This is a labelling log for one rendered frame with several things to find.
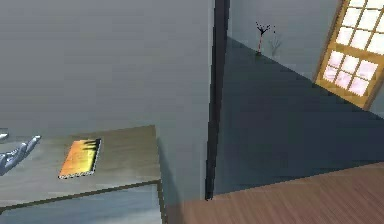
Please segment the grey brown table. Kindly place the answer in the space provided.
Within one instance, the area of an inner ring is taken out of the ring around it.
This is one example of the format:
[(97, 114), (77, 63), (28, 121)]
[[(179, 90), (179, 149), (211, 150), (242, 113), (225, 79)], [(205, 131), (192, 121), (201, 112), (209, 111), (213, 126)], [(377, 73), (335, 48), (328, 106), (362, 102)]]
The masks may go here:
[[(61, 179), (72, 143), (92, 139), (94, 173)], [(0, 176), (0, 224), (168, 224), (155, 127), (41, 138)]]

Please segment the black and red coat stand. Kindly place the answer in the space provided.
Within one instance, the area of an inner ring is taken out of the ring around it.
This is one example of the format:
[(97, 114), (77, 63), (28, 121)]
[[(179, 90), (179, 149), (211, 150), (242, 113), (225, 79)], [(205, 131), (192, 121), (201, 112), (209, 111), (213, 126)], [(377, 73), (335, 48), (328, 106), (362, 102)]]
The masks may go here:
[(259, 33), (260, 33), (257, 53), (258, 53), (258, 54), (261, 54), (261, 46), (262, 46), (263, 35), (264, 35), (264, 34), (271, 28), (271, 25), (270, 25), (270, 24), (268, 24), (268, 25), (263, 25), (263, 24), (261, 24), (261, 23), (259, 23), (259, 22), (256, 22), (256, 28), (257, 28), (257, 30), (258, 30)]

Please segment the orange book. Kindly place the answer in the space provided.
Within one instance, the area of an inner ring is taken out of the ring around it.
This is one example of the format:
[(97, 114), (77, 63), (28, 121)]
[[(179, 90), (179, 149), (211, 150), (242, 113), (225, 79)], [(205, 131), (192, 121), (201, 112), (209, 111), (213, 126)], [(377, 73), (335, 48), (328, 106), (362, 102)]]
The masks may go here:
[(83, 139), (72, 143), (60, 169), (58, 178), (68, 179), (92, 175), (101, 148), (101, 139)]

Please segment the wooden framed window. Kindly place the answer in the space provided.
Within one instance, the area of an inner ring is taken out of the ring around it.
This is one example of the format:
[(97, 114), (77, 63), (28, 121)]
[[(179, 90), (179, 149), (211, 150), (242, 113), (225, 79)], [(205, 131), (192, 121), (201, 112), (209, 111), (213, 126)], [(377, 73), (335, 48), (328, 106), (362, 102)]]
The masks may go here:
[(384, 0), (341, 0), (313, 81), (371, 107), (384, 84)]

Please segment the grey hand statue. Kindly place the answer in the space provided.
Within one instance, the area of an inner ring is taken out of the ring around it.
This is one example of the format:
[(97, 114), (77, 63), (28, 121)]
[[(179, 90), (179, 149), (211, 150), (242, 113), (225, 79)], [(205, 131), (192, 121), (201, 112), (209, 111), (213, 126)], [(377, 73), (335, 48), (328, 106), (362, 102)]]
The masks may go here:
[(27, 143), (22, 142), (17, 148), (10, 152), (0, 153), (0, 176), (13, 169), (24, 160), (40, 141), (41, 136), (33, 136)]

